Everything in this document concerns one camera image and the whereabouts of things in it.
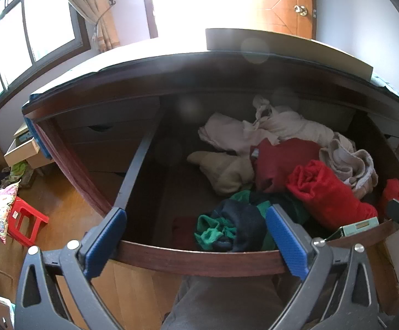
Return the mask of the green and navy garment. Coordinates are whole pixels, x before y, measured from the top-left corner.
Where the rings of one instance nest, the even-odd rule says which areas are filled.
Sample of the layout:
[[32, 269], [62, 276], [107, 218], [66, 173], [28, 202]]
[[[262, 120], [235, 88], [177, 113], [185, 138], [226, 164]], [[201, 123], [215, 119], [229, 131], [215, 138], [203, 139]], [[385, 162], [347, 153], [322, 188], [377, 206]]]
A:
[[277, 248], [266, 227], [266, 211], [278, 204], [292, 221], [305, 224], [310, 214], [289, 193], [239, 191], [213, 211], [198, 216], [194, 238], [208, 252], [258, 252]]

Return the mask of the small red garment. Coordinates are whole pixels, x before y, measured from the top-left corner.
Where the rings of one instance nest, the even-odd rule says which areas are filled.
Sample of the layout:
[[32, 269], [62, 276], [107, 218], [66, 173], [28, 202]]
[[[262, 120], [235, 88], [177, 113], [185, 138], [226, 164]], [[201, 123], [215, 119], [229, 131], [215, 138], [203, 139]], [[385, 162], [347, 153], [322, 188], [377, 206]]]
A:
[[378, 200], [376, 209], [378, 211], [378, 218], [380, 220], [385, 219], [385, 217], [387, 216], [387, 204], [392, 199], [399, 201], [399, 180], [396, 178], [387, 180], [384, 191], [382, 192]]

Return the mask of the bright red garment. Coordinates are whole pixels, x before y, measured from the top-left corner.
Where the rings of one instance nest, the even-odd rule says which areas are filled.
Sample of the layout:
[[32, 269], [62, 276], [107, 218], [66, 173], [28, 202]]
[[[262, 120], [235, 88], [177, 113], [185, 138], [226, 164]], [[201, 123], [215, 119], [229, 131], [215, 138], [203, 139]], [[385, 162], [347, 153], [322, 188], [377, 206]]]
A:
[[288, 175], [287, 190], [323, 227], [335, 230], [378, 215], [374, 206], [354, 196], [323, 162], [311, 160]]

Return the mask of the blue plaid bed sheet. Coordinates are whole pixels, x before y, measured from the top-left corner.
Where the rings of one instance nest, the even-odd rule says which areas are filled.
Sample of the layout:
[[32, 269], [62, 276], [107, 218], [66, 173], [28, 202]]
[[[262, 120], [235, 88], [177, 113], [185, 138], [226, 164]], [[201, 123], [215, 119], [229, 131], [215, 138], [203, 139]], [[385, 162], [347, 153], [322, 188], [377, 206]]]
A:
[[157, 75], [184, 75], [183, 68], [199, 62], [205, 62], [206, 66], [222, 77], [239, 77], [241, 73], [237, 71], [236, 64], [241, 62], [243, 66], [252, 67], [257, 72], [265, 68], [266, 75], [275, 80], [286, 76], [295, 79], [298, 71], [302, 70], [314, 77], [333, 78], [336, 84], [342, 80], [351, 81], [355, 86], [349, 87], [350, 94], [358, 92], [358, 86], [364, 85], [368, 89], [364, 96], [392, 108], [399, 107], [399, 92], [373, 73], [371, 80], [365, 81], [344, 71], [297, 58], [275, 54], [209, 51], [204, 30], [185, 41], [157, 37], [98, 54], [34, 91], [23, 105], [22, 112], [40, 149], [46, 157], [51, 157], [52, 148], [46, 145], [46, 134], [39, 125], [41, 121], [69, 110], [80, 109], [84, 105], [113, 100], [112, 94], [97, 92], [96, 86], [138, 76], [145, 66], [154, 68]]

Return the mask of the red plastic stool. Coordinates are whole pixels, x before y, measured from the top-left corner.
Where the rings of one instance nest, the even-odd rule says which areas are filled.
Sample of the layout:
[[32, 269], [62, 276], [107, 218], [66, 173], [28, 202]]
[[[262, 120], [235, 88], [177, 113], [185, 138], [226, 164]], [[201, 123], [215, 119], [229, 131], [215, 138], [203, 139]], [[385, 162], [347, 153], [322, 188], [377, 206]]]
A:
[[24, 247], [35, 245], [42, 224], [49, 223], [49, 216], [16, 197], [8, 217], [8, 235]]

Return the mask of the beige knit garment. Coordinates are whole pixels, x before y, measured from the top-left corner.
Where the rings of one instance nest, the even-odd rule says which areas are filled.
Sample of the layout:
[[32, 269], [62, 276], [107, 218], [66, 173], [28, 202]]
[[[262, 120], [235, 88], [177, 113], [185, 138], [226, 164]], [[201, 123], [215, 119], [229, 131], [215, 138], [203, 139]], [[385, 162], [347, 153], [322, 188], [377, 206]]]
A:
[[378, 175], [371, 155], [364, 149], [355, 150], [349, 139], [335, 133], [327, 147], [319, 152], [320, 160], [361, 200], [378, 184]]

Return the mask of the brass door knob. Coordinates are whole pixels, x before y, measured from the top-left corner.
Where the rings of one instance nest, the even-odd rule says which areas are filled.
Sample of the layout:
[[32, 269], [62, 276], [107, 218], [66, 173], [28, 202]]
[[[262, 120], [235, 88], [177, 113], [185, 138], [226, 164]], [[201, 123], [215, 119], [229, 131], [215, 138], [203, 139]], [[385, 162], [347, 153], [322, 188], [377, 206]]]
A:
[[294, 11], [302, 16], [302, 17], [306, 17], [308, 15], [308, 10], [307, 7], [305, 7], [304, 5], [295, 5], [294, 6]]

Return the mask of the small wooden nightstand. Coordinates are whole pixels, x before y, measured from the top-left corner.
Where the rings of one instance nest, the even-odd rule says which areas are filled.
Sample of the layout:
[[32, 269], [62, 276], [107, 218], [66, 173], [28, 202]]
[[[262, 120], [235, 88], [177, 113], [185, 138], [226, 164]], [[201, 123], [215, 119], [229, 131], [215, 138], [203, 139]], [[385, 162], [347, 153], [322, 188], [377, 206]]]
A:
[[9, 149], [4, 155], [8, 166], [21, 162], [27, 162], [32, 169], [38, 169], [43, 166], [54, 163], [43, 155], [40, 146], [35, 141], [26, 123], [23, 123], [14, 133], [14, 139]]

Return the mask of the small green box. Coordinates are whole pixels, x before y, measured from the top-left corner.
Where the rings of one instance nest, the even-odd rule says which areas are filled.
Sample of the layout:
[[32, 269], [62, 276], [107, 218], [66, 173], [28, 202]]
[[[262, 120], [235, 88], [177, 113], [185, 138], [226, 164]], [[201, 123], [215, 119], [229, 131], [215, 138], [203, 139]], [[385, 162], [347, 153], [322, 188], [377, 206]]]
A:
[[326, 241], [332, 241], [339, 238], [349, 237], [352, 235], [359, 234], [361, 232], [373, 229], [379, 225], [377, 217], [369, 218], [364, 221], [348, 224], [346, 226], [339, 227], [332, 235], [327, 237]]

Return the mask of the cream fleece garment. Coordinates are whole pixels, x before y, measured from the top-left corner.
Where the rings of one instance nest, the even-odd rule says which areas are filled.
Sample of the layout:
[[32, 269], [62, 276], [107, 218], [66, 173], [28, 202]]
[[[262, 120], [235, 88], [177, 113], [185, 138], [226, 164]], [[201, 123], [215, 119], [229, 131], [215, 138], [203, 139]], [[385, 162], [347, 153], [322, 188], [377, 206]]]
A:
[[238, 192], [255, 178], [252, 163], [240, 156], [196, 151], [187, 157], [187, 161], [199, 167], [219, 195]]

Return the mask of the orange wooden door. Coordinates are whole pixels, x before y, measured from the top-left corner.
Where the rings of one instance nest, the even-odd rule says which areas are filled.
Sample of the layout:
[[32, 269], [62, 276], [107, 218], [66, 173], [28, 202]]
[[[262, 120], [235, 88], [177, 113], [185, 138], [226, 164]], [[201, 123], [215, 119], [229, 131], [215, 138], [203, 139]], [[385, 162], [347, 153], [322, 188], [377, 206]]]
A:
[[[295, 5], [307, 7], [308, 15], [298, 15]], [[316, 6], [316, 0], [258, 0], [255, 28], [313, 39], [317, 30]]]

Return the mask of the floral pillow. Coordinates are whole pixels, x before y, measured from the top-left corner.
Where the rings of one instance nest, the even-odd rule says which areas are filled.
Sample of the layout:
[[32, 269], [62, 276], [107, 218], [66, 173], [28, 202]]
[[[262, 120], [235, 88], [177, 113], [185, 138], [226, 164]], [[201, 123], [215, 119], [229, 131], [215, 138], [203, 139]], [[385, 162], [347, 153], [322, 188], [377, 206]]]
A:
[[16, 200], [20, 182], [12, 183], [0, 189], [0, 241], [5, 244], [9, 228], [9, 214]]

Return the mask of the pale pink crumpled garment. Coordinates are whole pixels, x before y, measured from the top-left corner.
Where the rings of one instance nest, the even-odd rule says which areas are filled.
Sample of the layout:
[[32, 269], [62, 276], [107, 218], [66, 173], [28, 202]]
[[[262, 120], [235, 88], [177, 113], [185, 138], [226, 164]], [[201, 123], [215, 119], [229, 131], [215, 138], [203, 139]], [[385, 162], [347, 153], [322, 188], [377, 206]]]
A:
[[334, 132], [329, 127], [305, 119], [288, 106], [274, 107], [260, 95], [253, 99], [253, 107], [256, 109], [253, 122], [238, 121], [215, 112], [199, 128], [200, 139], [217, 150], [234, 151], [239, 156], [247, 156], [250, 147], [264, 139], [277, 145], [297, 138], [326, 147], [334, 138]]

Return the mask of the beige curtain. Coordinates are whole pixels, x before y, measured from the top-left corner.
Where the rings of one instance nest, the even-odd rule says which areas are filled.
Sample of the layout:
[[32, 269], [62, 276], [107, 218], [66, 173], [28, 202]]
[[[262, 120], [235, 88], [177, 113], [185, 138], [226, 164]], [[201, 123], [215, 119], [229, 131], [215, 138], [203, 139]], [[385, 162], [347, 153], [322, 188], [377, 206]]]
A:
[[93, 38], [101, 53], [120, 46], [109, 0], [68, 0], [75, 10], [94, 26]]

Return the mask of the dark red garment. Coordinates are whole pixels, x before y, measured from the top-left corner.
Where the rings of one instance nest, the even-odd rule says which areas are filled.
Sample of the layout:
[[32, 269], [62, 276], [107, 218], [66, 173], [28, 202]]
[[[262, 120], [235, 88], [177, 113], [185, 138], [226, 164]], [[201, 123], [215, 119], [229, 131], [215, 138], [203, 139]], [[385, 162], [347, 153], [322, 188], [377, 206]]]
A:
[[250, 161], [255, 172], [255, 186], [264, 193], [286, 191], [287, 177], [296, 166], [319, 159], [321, 146], [316, 142], [292, 138], [277, 145], [263, 139], [250, 148]]

